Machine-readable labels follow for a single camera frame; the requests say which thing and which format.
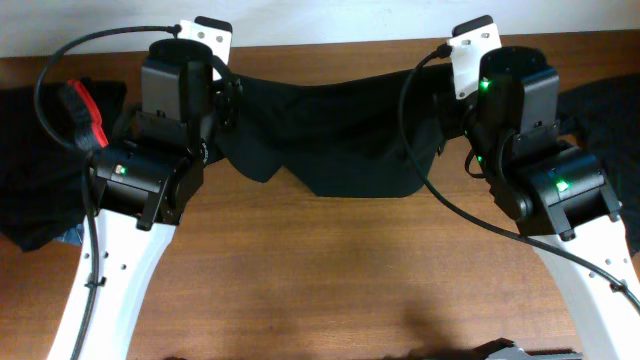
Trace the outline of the black t-shirt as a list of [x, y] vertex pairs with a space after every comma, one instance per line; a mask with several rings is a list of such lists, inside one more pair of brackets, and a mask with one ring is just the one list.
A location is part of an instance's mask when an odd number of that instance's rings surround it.
[[238, 123], [215, 144], [256, 182], [286, 168], [321, 197], [410, 196], [443, 140], [433, 96], [453, 92], [451, 76], [449, 64], [425, 67], [404, 98], [405, 71], [321, 86], [243, 76]]

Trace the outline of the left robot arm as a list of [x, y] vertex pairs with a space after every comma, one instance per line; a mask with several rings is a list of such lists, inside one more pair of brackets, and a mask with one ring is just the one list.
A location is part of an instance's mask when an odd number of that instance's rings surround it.
[[177, 38], [150, 46], [140, 109], [87, 154], [82, 252], [49, 358], [126, 358], [153, 273], [240, 92], [207, 44]]

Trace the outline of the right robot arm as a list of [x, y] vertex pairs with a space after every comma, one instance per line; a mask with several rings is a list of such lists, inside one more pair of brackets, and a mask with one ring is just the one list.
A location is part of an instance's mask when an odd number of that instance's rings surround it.
[[596, 157], [559, 140], [559, 76], [538, 50], [449, 45], [461, 122], [498, 207], [538, 256], [590, 359], [639, 356], [639, 281], [622, 205]]

